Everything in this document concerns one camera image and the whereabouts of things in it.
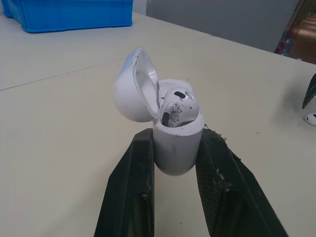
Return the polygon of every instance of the blue plastic crate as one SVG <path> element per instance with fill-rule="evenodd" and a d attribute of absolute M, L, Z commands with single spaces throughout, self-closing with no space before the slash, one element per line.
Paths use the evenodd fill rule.
<path fill-rule="evenodd" d="M 4 13 L 27 32 L 132 25 L 133 0 L 2 0 Z"/>

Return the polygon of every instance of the charging case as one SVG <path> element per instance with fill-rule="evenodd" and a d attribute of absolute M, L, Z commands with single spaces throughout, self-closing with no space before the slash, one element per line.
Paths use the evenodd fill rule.
<path fill-rule="evenodd" d="M 198 117 L 180 127 L 161 124 L 166 93 L 183 87 L 193 91 L 190 84 L 182 80 L 158 81 L 156 69 L 146 53 L 139 47 L 129 54 L 114 83 L 113 99 L 117 110 L 135 122 L 153 122 L 155 163 L 168 175 L 182 175 L 195 164 L 204 127 L 204 119 Z"/>

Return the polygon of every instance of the case lid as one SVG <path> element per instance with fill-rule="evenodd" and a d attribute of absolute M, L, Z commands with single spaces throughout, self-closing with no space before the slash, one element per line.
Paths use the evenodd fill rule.
<path fill-rule="evenodd" d="M 114 103 L 127 119 L 147 122 L 159 117 L 156 69 L 144 48 L 129 54 L 114 85 Z"/>

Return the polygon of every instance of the table surface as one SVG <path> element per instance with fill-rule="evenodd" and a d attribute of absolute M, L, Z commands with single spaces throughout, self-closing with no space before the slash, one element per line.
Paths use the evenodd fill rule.
<path fill-rule="evenodd" d="M 254 173 L 289 236 L 316 235 L 312 64 L 146 16 L 134 25 L 28 34 L 0 15 L 0 235 L 92 237 L 112 170 L 150 123 L 112 103 L 124 58 L 147 49 L 159 79 L 189 82 L 208 127 Z M 155 236 L 208 236 L 195 169 L 156 169 Z"/>

